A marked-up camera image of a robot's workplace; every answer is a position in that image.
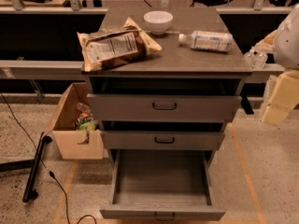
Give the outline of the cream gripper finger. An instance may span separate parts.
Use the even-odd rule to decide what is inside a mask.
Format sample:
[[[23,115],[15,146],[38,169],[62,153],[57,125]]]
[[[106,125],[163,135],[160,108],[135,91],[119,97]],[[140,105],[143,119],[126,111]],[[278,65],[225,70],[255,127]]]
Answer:
[[[276,79],[262,121],[268,125],[278,126],[297,105],[299,105],[299,71],[288,70]]]
[[[258,53],[273,53],[276,34],[277,31],[271,32],[264,39],[255,44],[254,50]]]

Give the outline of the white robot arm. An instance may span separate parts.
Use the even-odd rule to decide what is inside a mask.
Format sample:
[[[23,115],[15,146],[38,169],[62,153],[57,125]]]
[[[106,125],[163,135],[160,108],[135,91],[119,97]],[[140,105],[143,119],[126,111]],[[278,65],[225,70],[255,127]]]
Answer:
[[[299,105],[299,5],[253,48],[272,54],[275,63],[285,68],[276,79],[262,117],[264,123],[278,126]]]

